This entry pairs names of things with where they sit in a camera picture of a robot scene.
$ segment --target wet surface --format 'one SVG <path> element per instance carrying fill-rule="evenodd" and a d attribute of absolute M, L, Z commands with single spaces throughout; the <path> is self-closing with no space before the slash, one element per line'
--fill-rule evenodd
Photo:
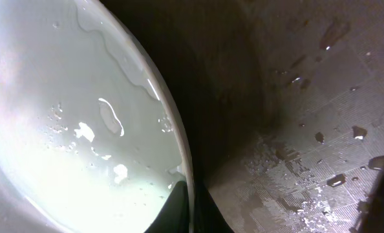
<path fill-rule="evenodd" d="M 359 227 L 384 155 L 384 1 L 104 2 L 165 78 L 235 232 Z"/>

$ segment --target white ceramic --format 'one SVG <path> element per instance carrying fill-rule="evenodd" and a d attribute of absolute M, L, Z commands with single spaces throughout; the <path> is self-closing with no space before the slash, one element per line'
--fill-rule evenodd
<path fill-rule="evenodd" d="M 143 232 L 179 180 L 193 206 L 176 106 L 104 6 L 0 0 L 0 232 Z"/>

